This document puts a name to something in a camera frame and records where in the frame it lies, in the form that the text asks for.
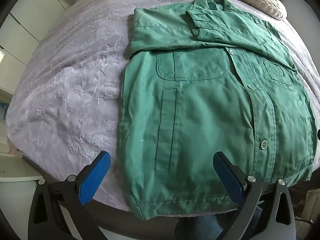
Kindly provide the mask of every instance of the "floor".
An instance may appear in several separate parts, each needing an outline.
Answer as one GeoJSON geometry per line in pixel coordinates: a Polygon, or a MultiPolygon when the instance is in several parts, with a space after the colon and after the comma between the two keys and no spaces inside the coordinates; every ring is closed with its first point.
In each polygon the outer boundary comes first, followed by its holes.
{"type": "MultiPolygon", "coordinates": [[[[28,239],[28,219],[35,189],[36,183],[34,181],[0,182],[0,208],[21,240],[28,239]]],[[[68,210],[62,207],[62,212],[73,237],[82,240],[68,210]]],[[[133,240],[132,238],[100,229],[108,240],[133,240]]]]}

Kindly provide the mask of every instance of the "green shirt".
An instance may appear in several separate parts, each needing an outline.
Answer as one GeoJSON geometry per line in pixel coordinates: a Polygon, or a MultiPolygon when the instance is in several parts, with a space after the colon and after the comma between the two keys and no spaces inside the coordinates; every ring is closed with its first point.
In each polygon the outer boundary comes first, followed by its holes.
{"type": "Polygon", "coordinates": [[[289,51],[269,23],[227,0],[134,11],[119,156],[136,216],[236,208],[212,165],[310,178],[316,124],[289,51]]]}

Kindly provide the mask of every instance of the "green button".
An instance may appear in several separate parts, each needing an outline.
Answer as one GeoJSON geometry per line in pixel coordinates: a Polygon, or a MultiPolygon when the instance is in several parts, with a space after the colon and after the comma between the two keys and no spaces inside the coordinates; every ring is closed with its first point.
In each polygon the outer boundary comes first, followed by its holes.
{"type": "Polygon", "coordinates": [[[256,88],[252,85],[248,85],[248,88],[252,89],[252,90],[255,90],[256,88]]]}
{"type": "Polygon", "coordinates": [[[260,148],[264,150],[268,146],[268,142],[266,140],[263,140],[260,144],[260,148]]]}

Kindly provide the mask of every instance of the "silver screw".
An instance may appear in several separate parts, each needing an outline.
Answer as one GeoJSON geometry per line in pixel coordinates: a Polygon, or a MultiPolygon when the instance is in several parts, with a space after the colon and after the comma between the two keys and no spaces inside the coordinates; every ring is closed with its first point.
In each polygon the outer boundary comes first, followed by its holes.
{"type": "Polygon", "coordinates": [[[248,181],[250,182],[255,182],[256,181],[256,178],[254,176],[248,176],[248,181]]]}
{"type": "Polygon", "coordinates": [[[75,181],[76,180],[76,176],[75,175],[70,175],[69,177],[68,177],[68,181],[70,181],[70,182],[73,182],[73,181],[75,181]]]}
{"type": "Polygon", "coordinates": [[[45,179],[39,179],[38,184],[43,185],[45,183],[45,179]]]}
{"type": "Polygon", "coordinates": [[[282,185],[282,186],[285,185],[285,181],[284,181],[283,179],[279,179],[278,182],[279,182],[279,184],[282,185]]]}

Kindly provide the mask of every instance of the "bedspread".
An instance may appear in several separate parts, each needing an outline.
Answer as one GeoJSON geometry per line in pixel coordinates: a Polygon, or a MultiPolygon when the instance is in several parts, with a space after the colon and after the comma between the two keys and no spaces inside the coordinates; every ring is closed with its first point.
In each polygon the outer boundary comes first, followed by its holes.
{"type": "MultiPolygon", "coordinates": [[[[25,68],[7,113],[9,139],[58,180],[108,151],[112,166],[94,199],[129,211],[117,142],[133,10],[190,1],[78,0],[40,41],[25,68]]],[[[320,77],[297,32],[287,20],[229,1],[279,30],[320,123],[320,77]]],[[[319,166],[318,147],[314,169],[319,166]]]]}

